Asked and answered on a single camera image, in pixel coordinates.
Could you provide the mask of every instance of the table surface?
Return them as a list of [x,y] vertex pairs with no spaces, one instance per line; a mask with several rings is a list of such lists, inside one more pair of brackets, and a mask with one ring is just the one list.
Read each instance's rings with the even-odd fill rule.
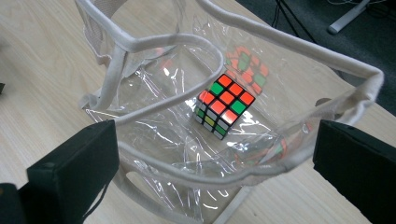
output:
[[[234,1],[234,12],[258,20]],[[289,61],[306,61],[288,55]],[[74,1],[3,0],[0,6],[0,183],[23,186],[25,169],[80,129],[92,124],[78,99],[97,90],[98,66],[82,34]],[[320,82],[333,81],[330,70]],[[304,67],[295,69],[304,74]],[[333,91],[351,88],[336,81]],[[321,89],[311,90],[320,95]],[[396,118],[373,105],[355,125],[396,146]],[[307,161],[257,186],[229,223],[368,223],[360,211]],[[167,223],[124,196],[113,184],[86,223]]]

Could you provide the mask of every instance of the rubik's cube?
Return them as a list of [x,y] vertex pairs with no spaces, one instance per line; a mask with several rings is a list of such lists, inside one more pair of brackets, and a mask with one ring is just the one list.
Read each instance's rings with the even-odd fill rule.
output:
[[195,119],[221,140],[254,100],[253,95],[223,74],[198,96]]
[[238,72],[227,70],[227,76],[244,86],[254,96],[262,94],[268,76],[268,68],[247,48],[239,46],[226,54],[226,63]]

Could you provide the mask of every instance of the gray floor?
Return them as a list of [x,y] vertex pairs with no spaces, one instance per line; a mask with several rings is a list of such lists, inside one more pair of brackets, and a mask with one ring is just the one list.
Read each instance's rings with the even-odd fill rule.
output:
[[[276,0],[237,0],[262,20],[273,23]],[[348,12],[354,5],[334,6],[326,0],[285,0],[297,19],[306,27],[317,43],[325,48],[343,53],[380,68],[385,73],[385,84],[377,102],[396,115],[396,10],[394,0],[386,4],[373,4],[337,35],[330,35],[327,27]],[[311,41],[296,20],[287,12],[300,38]],[[280,13],[276,29],[295,35]],[[359,81],[342,74],[351,84]]]

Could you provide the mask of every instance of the wooden table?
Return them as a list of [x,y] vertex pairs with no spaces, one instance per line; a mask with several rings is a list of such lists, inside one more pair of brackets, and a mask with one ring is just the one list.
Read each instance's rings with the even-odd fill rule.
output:
[[[227,5],[258,20],[234,1]],[[285,57],[290,62],[307,62],[293,54]],[[84,93],[100,87],[105,69],[94,61],[82,34],[82,20],[71,0],[3,0],[0,68],[0,82],[6,83],[0,95],[0,183],[15,183],[20,188],[27,181],[27,167],[92,124],[77,107],[77,101]],[[329,77],[313,81],[326,83],[338,78],[330,69],[322,70]],[[305,72],[304,67],[295,71]],[[338,79],[336,86],[340,91],[350,88]],[[321,92],[311,91],[318,95]],[[356,127],[396,146],[396,118],[379,105],[368,109]],[[257,186],[229,223],[368,223],[312,167],[312,161],[307,161]],[[166,222],[111,184],[104,201],[86,223]]]

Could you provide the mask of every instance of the clear plastic bag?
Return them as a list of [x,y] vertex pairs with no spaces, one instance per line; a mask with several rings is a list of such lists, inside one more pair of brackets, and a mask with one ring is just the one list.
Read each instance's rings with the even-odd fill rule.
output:
[[[369,65],[208,0],[150,2],[77,0],[84,33],[97,62],[107,67],[102,89],[80,105],[94,121],[117,123],[118,186],[173,221],[224,222],[247,195],[243,186],[309,158],[319,121],[353,123],[381,85],[381,72]],[[341,95],[333,92],[330,102],[315,107],[317,96],[293,81],[293,62],[282,56],[285,50],[267,40],[352,74],[362,71],[368,81]],[[196,121],[199,93],[221,74],[255,97],[223,140]],[[312,74],[320,71],[313,67]],[[329,92],[331,85],[323,84]],[[291,94],[312,106],[291,102]],[[149,195],[136,198],[138,180],[131,180],[130,172],[140,174],[152,189]],[[161,206],[166,209],[158,212]]]

